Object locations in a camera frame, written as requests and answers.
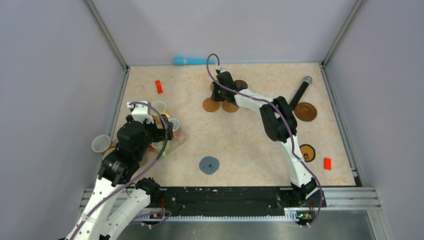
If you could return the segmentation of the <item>woven rattan coaster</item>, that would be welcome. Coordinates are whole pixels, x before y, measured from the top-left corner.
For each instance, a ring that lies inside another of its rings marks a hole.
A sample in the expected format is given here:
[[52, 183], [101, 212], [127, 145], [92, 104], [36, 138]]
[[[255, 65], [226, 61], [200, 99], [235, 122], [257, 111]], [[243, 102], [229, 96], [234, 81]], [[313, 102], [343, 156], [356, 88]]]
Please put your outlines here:
[[212, 93], [214, 92], [214, 87], [215, 87], [215, 83], [214, 83], [214, 82], [212, 82], [212, 83], [210, 84], [210, 90], [211, 90], [211, 92], [212, 92]]

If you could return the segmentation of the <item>dark wooden coaster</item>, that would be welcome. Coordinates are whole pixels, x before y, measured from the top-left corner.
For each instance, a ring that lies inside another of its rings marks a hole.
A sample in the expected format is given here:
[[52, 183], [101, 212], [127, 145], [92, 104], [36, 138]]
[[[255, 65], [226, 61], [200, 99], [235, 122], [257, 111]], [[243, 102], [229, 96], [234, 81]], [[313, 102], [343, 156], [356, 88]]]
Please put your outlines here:
[[235, 80], [234, 83], [236, 85], [237, 91], [241, 91], [248, 88], [248, 84], [244, 80], [238, 79]]

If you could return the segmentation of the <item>light wooden coaster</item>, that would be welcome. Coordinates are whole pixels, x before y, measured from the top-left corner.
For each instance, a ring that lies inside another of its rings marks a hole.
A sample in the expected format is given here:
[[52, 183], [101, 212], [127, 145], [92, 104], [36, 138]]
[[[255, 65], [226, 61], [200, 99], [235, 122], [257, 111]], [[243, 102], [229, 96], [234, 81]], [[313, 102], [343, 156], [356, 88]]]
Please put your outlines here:
[[213, 113], [216, 112], [217, 110], [219, 110], [221, 107], [221, 103], [218, 101], [214, 101], [213, 99], [206, 98], [203, 102], [202, 102], [202, 108], [209, 113]]
[[221, 106], [222, 109], [227, 113], [235, 113], [239, 109], [239, 106], [226, 100], [222, 103]]

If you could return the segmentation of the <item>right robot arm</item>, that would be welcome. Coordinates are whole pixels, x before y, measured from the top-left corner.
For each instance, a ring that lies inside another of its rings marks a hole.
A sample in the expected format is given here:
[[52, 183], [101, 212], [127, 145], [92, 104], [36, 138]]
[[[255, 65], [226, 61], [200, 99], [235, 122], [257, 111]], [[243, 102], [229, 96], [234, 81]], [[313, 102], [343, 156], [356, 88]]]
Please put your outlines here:
[[321, 208], [324, 192], [315, 174], [306, 166], [297, 137], [298, 123], [293, 114], [293, 104], [299, 102], [313, 82], [312, 78], [305, 76], [302, 79], [300, 88], [291, 102], [287, 102], [283, 96], [264, 97], [243, 85], [238, 86], [225, 68], [218, 68], [216, 77], [212, 80], [211, 98], [214, 101], [226, 101], [260, 114], [266, 135], [281, 147], [290, 174], [294, 202], [299, 206], [314, 204], [315, 207]]

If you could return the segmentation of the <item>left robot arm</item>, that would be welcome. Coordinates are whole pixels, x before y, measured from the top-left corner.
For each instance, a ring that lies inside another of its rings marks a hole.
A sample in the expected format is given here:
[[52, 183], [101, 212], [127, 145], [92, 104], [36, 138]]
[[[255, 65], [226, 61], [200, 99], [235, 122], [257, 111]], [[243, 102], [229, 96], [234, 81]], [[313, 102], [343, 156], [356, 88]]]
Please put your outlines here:
[[[161, 114], [158, 119], [161, 127], [151, 116], [126, 117], [117, 131], [116, 146], [103, 156], [91, 197], [67, 240], [116, 240], [141, 210], [160, 202], [159, 184], [142, 178], [173, 139], [174, 125], [168, 116]], [[134, 176], [148, 149], [159, 142], [164, 145], [157, 157]]]

